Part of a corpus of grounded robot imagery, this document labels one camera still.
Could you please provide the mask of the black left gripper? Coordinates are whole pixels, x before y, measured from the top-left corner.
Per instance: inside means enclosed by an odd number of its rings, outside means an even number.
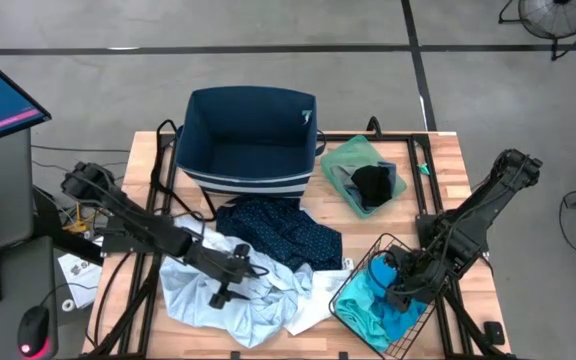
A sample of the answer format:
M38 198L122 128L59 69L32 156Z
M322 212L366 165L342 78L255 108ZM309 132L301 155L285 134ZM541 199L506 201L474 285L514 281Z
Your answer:
M253 277L253 266L233 256L233 252L224 253L209 249L203 245L195 246L195 268L209 277L222 282L209 300L209 306L222 309L232 299L250 300L249 297L231 292L228 283L241 283L245 277Z

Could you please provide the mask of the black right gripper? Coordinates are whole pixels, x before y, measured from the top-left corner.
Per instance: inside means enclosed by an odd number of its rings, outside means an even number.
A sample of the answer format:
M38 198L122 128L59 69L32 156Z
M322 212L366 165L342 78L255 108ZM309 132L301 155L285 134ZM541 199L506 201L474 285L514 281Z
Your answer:
M402 313L408 311L412 299L429 304L446 278L446 251L443 249L437 256L428 251L390 247L386 263L397 270L397 278L386 288L386 301Z

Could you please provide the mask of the light blue patterned cloth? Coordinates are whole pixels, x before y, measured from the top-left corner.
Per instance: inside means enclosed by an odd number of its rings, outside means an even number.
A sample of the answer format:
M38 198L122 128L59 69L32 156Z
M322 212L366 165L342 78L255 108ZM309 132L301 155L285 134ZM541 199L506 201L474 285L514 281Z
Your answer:
M221 309L209 305L219 288L217 280L179 260L165 258L159 277L167 315L193 327L225 330L247 348L275 336L297 313L298 298L311 293L313 270L307 263L291 270L255 249L249 257L263 275L231 284L229 288L244 297Z

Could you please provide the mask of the bright blue cloth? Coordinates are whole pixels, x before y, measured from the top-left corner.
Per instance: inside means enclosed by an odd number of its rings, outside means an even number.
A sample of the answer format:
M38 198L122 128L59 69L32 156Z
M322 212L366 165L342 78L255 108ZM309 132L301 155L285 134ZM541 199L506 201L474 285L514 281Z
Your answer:
M385 299L383 286L390 285L397 278L397 270L390 267L384 255L374 258L367 271L367 284L374 296L370 310L381 321L390 342L398 341L427 309L425 303L412 299L406 311L398 310Z

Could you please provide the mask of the teal mesh-lined shorts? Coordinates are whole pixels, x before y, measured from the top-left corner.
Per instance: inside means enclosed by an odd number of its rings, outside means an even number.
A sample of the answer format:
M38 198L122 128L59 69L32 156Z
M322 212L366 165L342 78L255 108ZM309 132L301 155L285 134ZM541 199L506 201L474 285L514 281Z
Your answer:
M391 340L382 325L381 317L373 310L375 297L365 279L357 276L342 290L335 302L336 314L360 338L378 352L384 352Z

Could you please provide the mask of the navy dotted cloth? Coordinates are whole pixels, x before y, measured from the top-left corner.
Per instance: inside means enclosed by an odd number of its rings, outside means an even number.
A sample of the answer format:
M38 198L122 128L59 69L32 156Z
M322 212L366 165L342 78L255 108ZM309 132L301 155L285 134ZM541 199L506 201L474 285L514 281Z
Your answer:
M216 229L293 271L304 264L314 271L342 268L342 234L313 220L296 198L235 198L217 209Z

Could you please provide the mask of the black cloth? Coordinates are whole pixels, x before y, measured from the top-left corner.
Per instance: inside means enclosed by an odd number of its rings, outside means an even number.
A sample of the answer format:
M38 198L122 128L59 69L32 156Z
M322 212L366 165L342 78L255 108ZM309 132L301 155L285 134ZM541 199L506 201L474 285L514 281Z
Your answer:
M358 168L351 180L357 188L363 208L377 208L392 198L393 182L391 169L386 166L364 166Z

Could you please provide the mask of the grey cloth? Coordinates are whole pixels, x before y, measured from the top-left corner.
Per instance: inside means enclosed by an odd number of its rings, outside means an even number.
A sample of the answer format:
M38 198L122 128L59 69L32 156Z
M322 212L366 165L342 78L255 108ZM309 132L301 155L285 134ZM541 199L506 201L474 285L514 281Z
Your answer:
M338 183L341 185L341 194L346 195L349 198L349 204L355 206L359 214L369 215L369 214L372 214L373 212L375 212L382 205L377 207L377 208L369 208L368 210L363 208L361 205L359 192L351 180L351 176L353 175L353 173L358 168L361 168L364 166L368 166L368 165L363 165L363 166L335 165L335 166L332 166L330 168L330 170L331 170L331 174L333 175L333 178L335 180L337 180ZM376 164L374 164L372 166L386 166L386 167L391 169L391 177L392 177L392 182L393 182L393 193L392 193L392 198L390 200L394 199L397 192L398 192L397 186L398 186L398 182L399 182L396 165L389 163L389 162L380 161L380 162L377 162Z

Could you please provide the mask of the navy fabric storage bin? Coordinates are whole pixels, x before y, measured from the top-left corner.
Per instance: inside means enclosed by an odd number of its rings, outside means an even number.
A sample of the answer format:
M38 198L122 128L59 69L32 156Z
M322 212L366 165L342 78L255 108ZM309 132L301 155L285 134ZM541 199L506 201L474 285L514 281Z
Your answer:
M303 110L315 113L307 125ZM202 190L232 195L300 197L325 149L316 97L276 87L195 90L177 136L177 167Z

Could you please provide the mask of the white paper sheet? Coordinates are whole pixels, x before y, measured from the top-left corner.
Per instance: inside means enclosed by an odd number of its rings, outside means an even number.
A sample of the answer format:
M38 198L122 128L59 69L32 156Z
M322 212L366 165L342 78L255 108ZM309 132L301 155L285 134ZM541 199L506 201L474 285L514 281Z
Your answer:
M58 258L64 278L78 309L94 303L102 267L72 254Z

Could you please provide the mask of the black computer mouse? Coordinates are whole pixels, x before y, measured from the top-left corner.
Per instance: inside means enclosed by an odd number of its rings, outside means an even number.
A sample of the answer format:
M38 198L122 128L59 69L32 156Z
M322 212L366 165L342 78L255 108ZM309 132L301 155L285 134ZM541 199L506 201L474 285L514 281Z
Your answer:
M43 305L29 308L19 322L17 348L25 358L39 355L47 342L49 310Z

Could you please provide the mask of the grey desk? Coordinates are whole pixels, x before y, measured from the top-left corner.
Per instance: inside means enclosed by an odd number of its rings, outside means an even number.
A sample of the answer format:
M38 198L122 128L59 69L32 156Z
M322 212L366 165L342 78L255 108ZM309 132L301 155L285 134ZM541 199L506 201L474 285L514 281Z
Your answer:
M50 360L59 346L52 239L33 235L30 142L28 130L0 138L0 360L28 360L17 348L17 330L39 304L49 309L49 337L37 358Z

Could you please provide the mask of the black floor fan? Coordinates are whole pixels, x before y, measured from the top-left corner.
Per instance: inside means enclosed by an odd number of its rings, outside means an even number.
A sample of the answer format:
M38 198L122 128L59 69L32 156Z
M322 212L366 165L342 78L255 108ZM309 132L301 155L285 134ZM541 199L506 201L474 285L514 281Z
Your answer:
M508 0L499 24L521 24L531 35L549 40L556 61L576 47L576 0Z

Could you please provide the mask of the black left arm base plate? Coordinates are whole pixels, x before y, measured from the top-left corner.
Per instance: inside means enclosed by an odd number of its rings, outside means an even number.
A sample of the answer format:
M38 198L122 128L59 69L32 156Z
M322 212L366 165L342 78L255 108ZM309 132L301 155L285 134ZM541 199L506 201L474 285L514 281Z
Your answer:
M129 216L125 219L112 216L107 224L99 229L99 233L104 237L102 250L106 253L158 252L155 246L156 236L162 229L171 227L172 220L169 217Z

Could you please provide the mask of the black aluminium table frame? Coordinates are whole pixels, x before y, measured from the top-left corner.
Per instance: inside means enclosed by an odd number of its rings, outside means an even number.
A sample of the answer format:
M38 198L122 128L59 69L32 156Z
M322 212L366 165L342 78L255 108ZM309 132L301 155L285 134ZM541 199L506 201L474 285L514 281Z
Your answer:
M376 214L359 218L345 203L320 169L312 174L301 203L320 224L341 232L343 252L355 262L374 241L390 233L409 247L418 246L416 219L459 206L471 193L459 141L452 132L385 132L381 138L366 138L387 161L397 165L406 190ZM417 164L427 163L430 176L419 173ZM89 339L83 349L90 352L102 342L120 319L145 280L154 258L122 253L105 258L93 313L87 326ZM114 353L137 353L148 359L288 359L362 360L378 356L336 318L324 320L293 336L282 330L263 344L247 349L225 331L194 328L170 319L160 290L148 295L119 337ZM435 306L419 336L403 359L443 359L477 353L454 312Z

